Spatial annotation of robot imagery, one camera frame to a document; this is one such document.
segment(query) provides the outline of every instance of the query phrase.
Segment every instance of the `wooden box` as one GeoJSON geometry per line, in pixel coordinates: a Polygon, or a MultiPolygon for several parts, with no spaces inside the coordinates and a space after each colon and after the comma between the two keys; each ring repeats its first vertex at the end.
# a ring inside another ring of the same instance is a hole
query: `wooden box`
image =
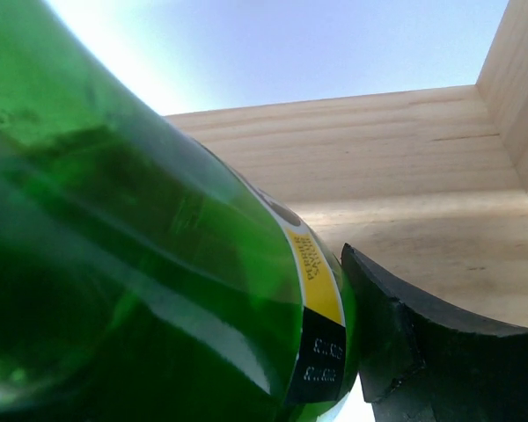
{"type": "Polygon", "coordinates": [[[528,0],[477,84],[169,116],[298,212],[464,309],[528,326],[528,0]]]}

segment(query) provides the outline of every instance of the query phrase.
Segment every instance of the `black rubber piece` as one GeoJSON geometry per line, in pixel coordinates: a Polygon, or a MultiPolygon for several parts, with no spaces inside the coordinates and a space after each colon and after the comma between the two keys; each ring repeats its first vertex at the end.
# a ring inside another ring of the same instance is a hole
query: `black rubber piece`
{"type": "Polygon", "coordinates": [[[528,421],[528,328],[438,299],[349,244],[342,267],[358,300],[360,379],[377,422],[528,421]]]}

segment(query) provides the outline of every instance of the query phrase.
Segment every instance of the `yellow label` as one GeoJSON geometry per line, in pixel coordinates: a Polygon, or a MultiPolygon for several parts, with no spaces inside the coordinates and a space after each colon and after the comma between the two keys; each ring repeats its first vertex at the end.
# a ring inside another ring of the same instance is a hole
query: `yellow label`
{"type": "Polygon", "coordinates": [[[285,229],[297,257],[303,280],[305,306],[323,317],[344,325],[336,281],[326,259],[311,233],[299,235],[285,229]]]}
{"type": "Polygon", "coordinates": [[[336,279],[309,227],[288,207],[258,187],[252,186],[240,173],[231,170],[254,193],[282,228],[296,261],[303,305],[346,327],[336,279]]]}

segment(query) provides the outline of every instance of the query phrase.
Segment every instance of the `wooden board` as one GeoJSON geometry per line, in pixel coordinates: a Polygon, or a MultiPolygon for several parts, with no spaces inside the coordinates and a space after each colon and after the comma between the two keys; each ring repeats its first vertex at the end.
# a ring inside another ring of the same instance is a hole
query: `wooden board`
{"type": "Polygon", "coordinates": [[[465,309],[528,326],[528,196],[475,86],[172,116],[285,201],[465,309]]]}
{"type": "Polygon", "coordinates": [[[528,0],[510,0],[477,84],[528,191],[528,0]]]}

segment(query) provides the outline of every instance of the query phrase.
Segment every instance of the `light wood surface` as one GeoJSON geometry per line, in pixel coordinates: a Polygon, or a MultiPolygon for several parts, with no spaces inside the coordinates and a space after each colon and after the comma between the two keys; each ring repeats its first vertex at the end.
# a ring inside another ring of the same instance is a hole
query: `light wood surface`
{"type": "Polygon", "coordinates": [[[298,212],[465,309],[528,326],[528,195],[475,86],[170,121],[298,212]]]}
{"type": "Polygon", "coordinates": [[[528,191],[528,0],[510,0],[477,85],[528,191]]]}

